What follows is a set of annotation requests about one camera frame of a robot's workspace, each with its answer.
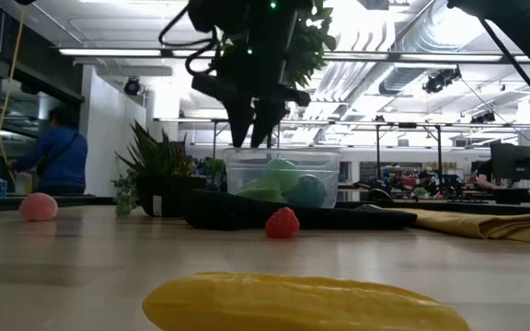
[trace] computer monitor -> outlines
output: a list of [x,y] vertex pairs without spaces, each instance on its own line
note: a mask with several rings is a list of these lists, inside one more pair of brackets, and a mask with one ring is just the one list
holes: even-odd
[[490,146],[496,178],[530,180],[530,147],[497,143]]

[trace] ceiling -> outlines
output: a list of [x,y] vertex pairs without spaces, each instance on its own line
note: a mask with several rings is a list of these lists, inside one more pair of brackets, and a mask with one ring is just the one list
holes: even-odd
[[[29,7],[26,24],[59,47],[159,48],[159,31],[187,3],[186,0],[145,0],[145,5],[133,4],[141,2],[140,0],[103,2],[39,0],[35,6]],[[327,6],[335,8],[331,32],[340,38],[339,50],[414,51],[414,45],[401,45],[402,43],[395,41],[402,40],[402,36],[406,38],[411,33],[425,33],[426,26],[436,24],[438,29],[427,31],[432,34],[433,41],[446,44],[446,51],[500,53],[477,21],[463,13],[437,12],[435,9],[433,22],[426,19],[425,14],[410,25],[412,29],[403,33],[403,29],[431,1],[391,0],[394,4],[403,2],[408,2],[409,6],[392,6],[388,13],[378,14],[378,11],[366,10],[358,0],[327,0]],[[445,0],[435,0],[434,6],[443,2]],[[15,2],[0,0],[0,6],[18,16],[19,7]],[[496,30],[511,52],[520,53],[501,31]],[[187,16],[168,34],[170,41],[191,41],[204,37],[193,29]],[[159,74],[144,75],[141,80],[157,93],[160,93],[165,82],[175,82],[182,86],[180,106],[187,118],[225,116],[219,102],[190,88],[191,77],[186,73],[181,60],[97,59],[93,63],[98,67],[98,72],[116,86],[121,86],[132,71],[148,73],[149,69],[151,73]],[[208,61],[197,61],[194,65],[202,67],[207,63]],[[528,97],[530,91],[510,65],[460,65],[465,83],[456,81],[443,92],[433,95],[427,95],[422,90],[422,84],[431,72],[423,69],[397,95],[379,96],[377,89],[382,79],[395,75],[394,72],[398,73],[400,70],[392,66],[384,63],[330,63],[313,76],[307,90],[314,100],[340,101],[347,107],[340,111],[338,103],[313,103],[309,108],[293,108],[292,119],[324,120],[338,116],[341,120],[369,121],[376,115],[382,115],[390,121],[469,122],[473,114],[486,109],[476,94],[485,101],[493,101],[505,121],[518,122],[524,119],[524,116],[518,116],[518,101]],[[530,65],[525,65],[524,68],[530,75]],[[205,129],[203,136],[207,142],[212,141],[213,128],[210,126],[180,124],[179,127],[182,131],[193,129],[194,133]],[[344,128],[320,130],[283,127],[282,138],[285,143],[311,143],[319,141],[321,135],[325,136],[321,132],[336,139],[334,143],[365,140],[370,135],[374,136],[372,132]],[[424,141],[426,134],[420,134]],[[201,133],[198,136],[200,140],[204,139]],[[387,137],[390,136],[398,137],[398,133],[390,132]]]

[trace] yellow plastic object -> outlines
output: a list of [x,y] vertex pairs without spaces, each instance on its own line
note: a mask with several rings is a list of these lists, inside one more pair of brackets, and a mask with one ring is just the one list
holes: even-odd
[[469,330],[451,308],[412,291],[350,280],[200,273],[144,300],[166,331]]

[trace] pink ball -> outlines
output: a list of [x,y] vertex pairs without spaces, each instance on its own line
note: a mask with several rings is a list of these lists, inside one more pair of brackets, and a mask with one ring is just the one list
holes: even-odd
[[51,221],[58,210],[56,200],[44,193],[30,194],[19,205],[19,213],[26,221]]

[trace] black cloth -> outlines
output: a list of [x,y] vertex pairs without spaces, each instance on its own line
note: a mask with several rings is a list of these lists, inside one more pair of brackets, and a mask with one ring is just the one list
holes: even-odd
[[484,162],[479,168],[478,172],[476,173],[478,176],[484,175],[486,176],[487,180],[491,183],[492,182],[492,160],[488,160]]
[[52,197],[80,196],[85,193],[85,188],[61,185],[38,188],[37,192],[48,194]]
[[194,190],[185,208],[185,220],[196,229],[235,231],[263,229],[279,209],[290,207],[301,229],[399,230],[416,222],[417,215],[362,206],[357,209],[322,209],[245,199],[227,193]]

